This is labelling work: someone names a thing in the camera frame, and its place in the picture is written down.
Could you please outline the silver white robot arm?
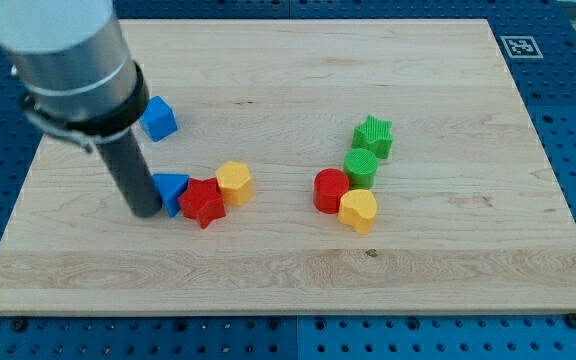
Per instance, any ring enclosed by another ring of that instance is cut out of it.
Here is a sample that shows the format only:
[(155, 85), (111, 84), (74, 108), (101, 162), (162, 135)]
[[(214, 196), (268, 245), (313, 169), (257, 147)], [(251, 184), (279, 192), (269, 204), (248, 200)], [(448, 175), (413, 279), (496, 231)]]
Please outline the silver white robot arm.
[(148, 103), (111, 0), (0, 0), (0, 46), (44, 134), (89, 150), (129, 132)]

